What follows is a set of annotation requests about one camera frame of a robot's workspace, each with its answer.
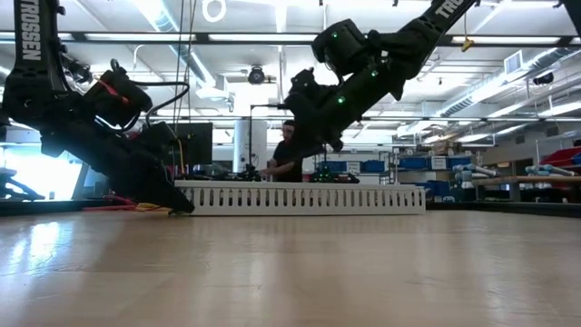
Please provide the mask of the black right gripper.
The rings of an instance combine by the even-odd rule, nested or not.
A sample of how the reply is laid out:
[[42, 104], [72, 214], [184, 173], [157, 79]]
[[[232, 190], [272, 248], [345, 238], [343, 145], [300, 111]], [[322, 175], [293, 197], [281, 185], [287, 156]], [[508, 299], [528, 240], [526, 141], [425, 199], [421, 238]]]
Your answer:
[[301, 95], [287, 95], [284, 103], [294, 115], [293, 159], [326, 151], [325, 144], [342, 148], [341, 134], [387, 94], [403, 94], [404, 70], [400, 67], [360, 67], [336, 73], [337, 84], [320, 84], [317, 103]]

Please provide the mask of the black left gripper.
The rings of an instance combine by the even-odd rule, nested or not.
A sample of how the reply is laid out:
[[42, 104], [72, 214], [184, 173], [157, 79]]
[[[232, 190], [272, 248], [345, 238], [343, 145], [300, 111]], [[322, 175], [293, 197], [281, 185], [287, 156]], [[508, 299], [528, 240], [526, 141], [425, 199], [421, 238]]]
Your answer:
[[66, 151], [108, 177], [118, 194], [191, 213], [194, 205], [176, 188], [162, 162], [126, 136], [96, 122], [64, 120], [40, 130], [42, 152], [57, 156]]

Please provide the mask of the white slotted cable duct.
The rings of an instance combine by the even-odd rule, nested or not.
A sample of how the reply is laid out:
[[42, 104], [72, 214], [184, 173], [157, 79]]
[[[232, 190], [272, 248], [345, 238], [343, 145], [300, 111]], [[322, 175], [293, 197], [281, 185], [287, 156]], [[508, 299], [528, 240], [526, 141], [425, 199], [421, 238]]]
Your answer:
[[422, 215], [423, 188], [178, 188], [200, 216]]

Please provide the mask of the person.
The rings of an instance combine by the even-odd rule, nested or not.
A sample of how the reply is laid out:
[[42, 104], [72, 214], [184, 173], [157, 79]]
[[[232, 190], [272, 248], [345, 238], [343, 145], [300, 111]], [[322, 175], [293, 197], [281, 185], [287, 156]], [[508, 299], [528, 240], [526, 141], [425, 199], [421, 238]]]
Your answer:
[[261, 175], [271, 176], [273, 181], [278, 183], [301, 183], [303, 181], [303, 160], [299, 158], [291, 144], [295, 131], [295, 121], [285, 121], [281, 131], [283, 140], [278, 143], [267, 167], [261, 170]]

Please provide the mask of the black device green lights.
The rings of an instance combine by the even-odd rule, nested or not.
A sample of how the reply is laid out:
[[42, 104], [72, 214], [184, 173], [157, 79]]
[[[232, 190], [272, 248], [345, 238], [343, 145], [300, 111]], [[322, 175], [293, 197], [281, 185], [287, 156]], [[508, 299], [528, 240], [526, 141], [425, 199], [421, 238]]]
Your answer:
[[333, 172], [328, 166], [317, 168], [310, 176], [311, 183], [360, 183], [360, 179], [352, 173]]

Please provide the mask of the thin black metal stand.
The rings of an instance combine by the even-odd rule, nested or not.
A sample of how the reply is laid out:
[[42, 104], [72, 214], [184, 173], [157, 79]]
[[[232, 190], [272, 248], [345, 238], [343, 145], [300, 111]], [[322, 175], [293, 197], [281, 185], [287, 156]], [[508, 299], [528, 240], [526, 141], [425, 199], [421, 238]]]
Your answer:
[[259, 182], [261, 180], [261, 174], [256, 169], [253, 164], [253, 158], [255, 155], [252, 151], [252, 132], [253, 132], [253, 110], [258, 107], [266, 107], [266, 108], [276, 108], [277, 110], [288, 109], [288, 106], [285, 103], [277, 103], [277, 104], [251, 104], [250, 105], [250, 115], [248, 117], [248, 159], [245, 164], [245, 169], [239, 173], [239, 176], [246, 182]]

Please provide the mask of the white grey office chair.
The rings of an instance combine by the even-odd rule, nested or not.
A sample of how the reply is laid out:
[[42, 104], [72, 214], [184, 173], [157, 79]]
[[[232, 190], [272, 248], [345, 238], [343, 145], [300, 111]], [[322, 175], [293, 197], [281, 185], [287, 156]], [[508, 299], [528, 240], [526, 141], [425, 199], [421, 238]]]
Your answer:
[[81, 171], [78, 175], [72, 199], [87, 200], [102, 198], [110, 192], [108, 178], [96, 172], [89, 164], [82, 163]]

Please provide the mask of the blue bin shelf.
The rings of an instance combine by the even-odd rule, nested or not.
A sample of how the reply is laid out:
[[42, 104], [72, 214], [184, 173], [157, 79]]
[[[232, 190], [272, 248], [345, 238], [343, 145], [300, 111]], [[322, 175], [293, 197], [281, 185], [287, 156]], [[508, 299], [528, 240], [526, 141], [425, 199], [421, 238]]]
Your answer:
[[455, 181], [452, 167], [472, 164], [470, 155], [411, 155], [381, 152], [364, 154], [318, 155], [313, 159], [314, 172], [328, 166], [333, 172], [352, 173], [361, 184], [413, 184], [426, 189], [428, 197], [450, 196]]

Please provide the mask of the black stand legs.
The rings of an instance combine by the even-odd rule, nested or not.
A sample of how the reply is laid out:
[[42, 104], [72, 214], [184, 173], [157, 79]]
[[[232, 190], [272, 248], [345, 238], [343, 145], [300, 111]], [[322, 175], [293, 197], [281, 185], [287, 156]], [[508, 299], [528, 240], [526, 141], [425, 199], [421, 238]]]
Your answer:
[[40, 201], [45, 197], [23, 183], [17, 182], [14, 177], [17, 171], [0, 167], [0, 201]]

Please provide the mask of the yellow hanging plug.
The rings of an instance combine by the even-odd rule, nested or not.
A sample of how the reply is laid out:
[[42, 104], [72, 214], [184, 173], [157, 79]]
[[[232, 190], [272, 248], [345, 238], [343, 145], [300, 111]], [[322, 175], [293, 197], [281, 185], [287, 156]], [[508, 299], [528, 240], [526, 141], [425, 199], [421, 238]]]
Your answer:
[[463, 28], [464, 28], [464, 40], [461, 46], [461, 52], [465, 53], [468, 49], [470, 49], [474, 41], [468, 37], [468, 15], [463, 15]]

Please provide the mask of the wooden workbench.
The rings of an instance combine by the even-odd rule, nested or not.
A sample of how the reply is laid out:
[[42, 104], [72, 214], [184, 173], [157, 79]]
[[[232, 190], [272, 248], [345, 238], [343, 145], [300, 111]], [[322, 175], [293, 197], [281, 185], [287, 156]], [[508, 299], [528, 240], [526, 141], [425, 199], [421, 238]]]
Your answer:
[[487, 179], [477, 179], [472, 182], [476, 189], [480, 186], [509, 184], [509, 197], [513, 202], [520, 202], [520, 188], [522, 183], [571, 183], [581, 184], [581, 176], [504, 176]]

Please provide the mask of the red storage bins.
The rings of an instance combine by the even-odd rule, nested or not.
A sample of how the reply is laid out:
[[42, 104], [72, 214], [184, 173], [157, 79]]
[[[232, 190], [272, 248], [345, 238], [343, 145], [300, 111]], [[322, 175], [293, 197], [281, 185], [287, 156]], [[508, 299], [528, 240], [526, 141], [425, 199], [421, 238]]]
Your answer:
[[581, 146], [557, 150], [540, 161], [555, 167], [570, 167], [581, 165]]

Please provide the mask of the black rig frame beam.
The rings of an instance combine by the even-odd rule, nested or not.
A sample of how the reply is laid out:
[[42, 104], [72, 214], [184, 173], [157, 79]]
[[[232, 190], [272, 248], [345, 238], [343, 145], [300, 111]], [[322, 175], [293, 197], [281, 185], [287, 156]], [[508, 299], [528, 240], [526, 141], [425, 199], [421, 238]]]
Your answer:
[[[313, 33], [155, 33], [155, 32], [60, 32], [65, 43], [135, 44], [135, 45], [283, 45], [308, 46], [318, 37]], [[577, 35], [444, 35], [440, 47], [460, 47], [465, 40], [475, 47], [581, 48]]]

